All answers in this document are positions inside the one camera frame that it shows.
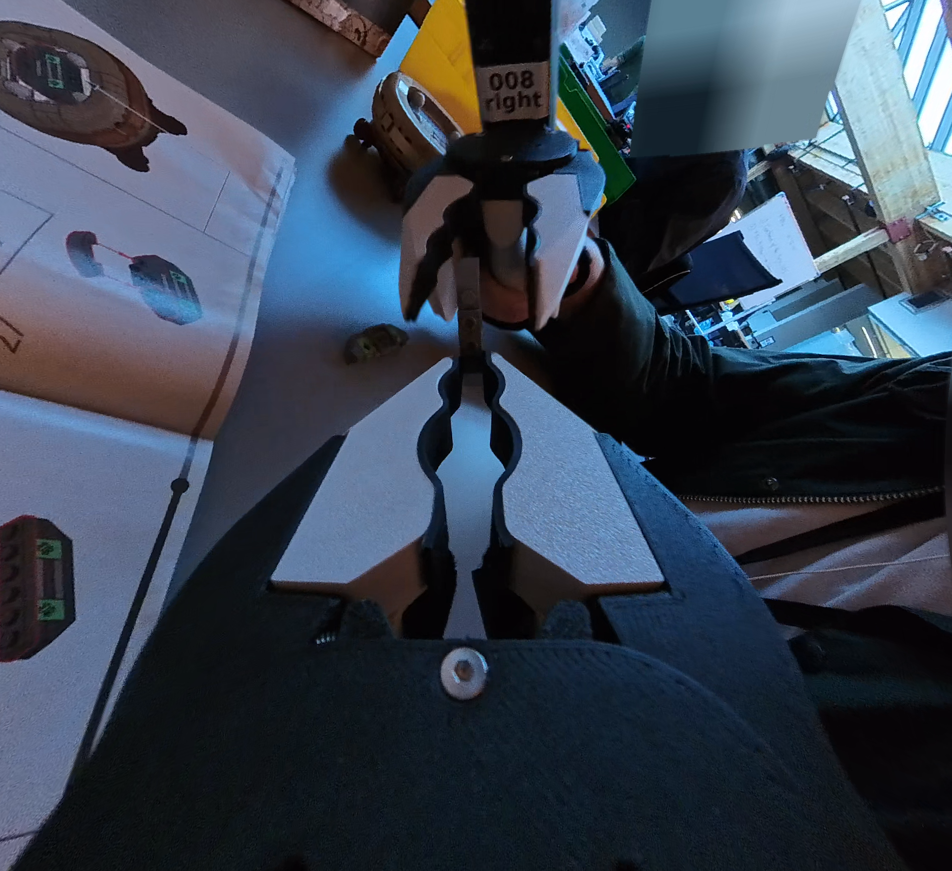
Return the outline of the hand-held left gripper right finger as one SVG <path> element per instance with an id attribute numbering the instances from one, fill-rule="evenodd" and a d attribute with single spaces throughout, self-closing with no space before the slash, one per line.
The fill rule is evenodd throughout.
<path id="1" fill-rule="evenodd" d="M 530 639 L 558 603 L 664 590 L 597 432 L 497 354 L 482 381 L 503 465 L 472 573 L 486 635 Z"/>

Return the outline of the dark grey brick plate assembly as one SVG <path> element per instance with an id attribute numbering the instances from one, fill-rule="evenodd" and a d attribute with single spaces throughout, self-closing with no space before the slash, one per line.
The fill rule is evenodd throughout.
<path id="1" fill-rule="evenodd" d="M 480 260 L 463 256 L 455 262 L 457 290 L 458 339 L 460 371 L 464 376 L 482 370 L 482 300 Z"/>

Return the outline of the green parts bin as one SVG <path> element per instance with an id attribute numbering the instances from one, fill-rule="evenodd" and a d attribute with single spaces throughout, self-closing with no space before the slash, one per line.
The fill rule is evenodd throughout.
<path id="1" fill-rule="evenodd" d="M 605 173 L 604 197 L 608 203 L 620 198 L 635 182 L 625 159 L 608 134 L 608 124 L 592 100 L 581 71 L 568 49 L 560 50 L 558 67 L 557 120 L 601 164 Z"/>

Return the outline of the black chair back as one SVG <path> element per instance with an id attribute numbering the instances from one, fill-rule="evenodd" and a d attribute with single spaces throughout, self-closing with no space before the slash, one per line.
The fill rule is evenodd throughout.
<path id="1" fill-rule="evenodd" d="M 654 303 L 660 315 L 736 301 L 781 283 L 748 248 L 739 230 L 697 246 L 670 267 L 674 275 Z"/>

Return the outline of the open instruction booklet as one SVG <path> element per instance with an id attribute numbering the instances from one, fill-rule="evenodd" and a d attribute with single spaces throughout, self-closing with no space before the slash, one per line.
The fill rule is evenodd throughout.
<path id="1" fill-rule="evenodd" d="M 62 0 L 1 0 L 1 38 L 9 869 L 163 610 L 296 163 Z"/>

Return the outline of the whiteboard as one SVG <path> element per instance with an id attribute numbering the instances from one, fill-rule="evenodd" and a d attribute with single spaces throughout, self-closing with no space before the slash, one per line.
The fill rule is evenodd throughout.
<path id="1" fill-rule="evenodd" d="M 782 192 L 748 212 L 736 222 L 744 242 L 765 270 L 779 284 L 746 297 L 751 306 L 775 299 L 807 282 L 820 271 L 803 236 L 790 202 Z"/>

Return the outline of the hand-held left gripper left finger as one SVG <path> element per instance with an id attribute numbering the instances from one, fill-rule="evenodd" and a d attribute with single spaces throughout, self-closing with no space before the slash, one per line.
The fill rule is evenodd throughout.
<path id="1" fill-rule="evenodd" d="M 270 585 L 370 600 L 398 636 L 443 639 L 457 588 L 438 469 L 453 448 L 458 361 L 445 358 L 351 427 Z"/>

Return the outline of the yellow parts bin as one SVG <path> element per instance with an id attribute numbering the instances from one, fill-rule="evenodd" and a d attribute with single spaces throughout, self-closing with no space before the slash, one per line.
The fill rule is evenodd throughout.
<path id="1" fill-rule="evenodd" d="M 482 129 L 465 0 L 435 0 L 400 69 L 422 84 L 466 134 Z"/>

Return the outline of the tan brick-built pot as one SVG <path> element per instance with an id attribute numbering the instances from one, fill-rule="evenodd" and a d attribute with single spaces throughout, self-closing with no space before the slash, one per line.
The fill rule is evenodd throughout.
<path id="1" fill-rule="evenodd" d="M 377 85 L 370 120 L 360 119 L 353 135 L 364 150 L 374 148 L 392 198 L 402 201 L 415 172 L 446 155 L 465 131 L 422 84 L 394 71 Z"/>

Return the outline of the person's right hand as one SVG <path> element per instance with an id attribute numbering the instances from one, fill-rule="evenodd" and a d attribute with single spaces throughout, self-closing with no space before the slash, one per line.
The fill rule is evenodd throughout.
<path id="1" fill-rule="evenodd" d="M 575 291 L 563 296 L 557 316 L 549 320 L 546 329 L 554 328 L 557 322 L 568 323 L 572 320 L 587 307 L 600 287 L 605 273 L 605 260 L 593 231 L 589 231 L 583 246 L 569 284 Z M 536 333 L 530 319 L 526 289 L 499 282 L 486 262 L 481 262 L 480 296 L 483 320 L 506 331 L 520 328 Z"/>

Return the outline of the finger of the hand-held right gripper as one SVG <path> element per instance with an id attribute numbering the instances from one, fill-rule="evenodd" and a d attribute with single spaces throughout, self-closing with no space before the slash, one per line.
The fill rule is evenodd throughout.
<path id="1" fill-rule="evenodd" d="M 403 316 L 415 320 L 425 303 L 451 321 L 457 313 L 455 262 L 479 258 L 479 200 L 462 176 L 435 175 L 405 211 L 399 274 Z"/>
<path id="2" fill-rule="evenodd" d="M 592 209 L 581 177 L 553 174 L 528 184 L 535 210 L 529 224 L 528 293 L 530 329 L 542 330 L 557 316 L 588 234 Z"/>

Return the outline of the dark brick with green tile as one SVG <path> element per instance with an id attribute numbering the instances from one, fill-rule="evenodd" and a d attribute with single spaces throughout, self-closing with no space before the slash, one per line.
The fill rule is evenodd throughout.
<path id="1" fill-rule="evenodd" d="M 408 344 L 409 338 L 408 332 L 390 323 L 369 326 L 348 336 L 343 348 L 344 362 L 358 365 L 393 355 Z"/>

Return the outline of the person in dark jacket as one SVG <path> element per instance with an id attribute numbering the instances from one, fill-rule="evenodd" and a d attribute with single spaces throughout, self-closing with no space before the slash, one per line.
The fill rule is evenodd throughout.
<path id="1" fill-rule="evenodd" d="M 648 300 L 648 286 L 633 278 L 726 226 L 744 195 L 747 156 L 627 162 L 635 183 L 601 212 L 601 240 Z M 787 620 L 831 745 L 910 869 L 950 869 L 944 495 L 945 485 L 933 495 L 860 503 L 677 497 Z"/>

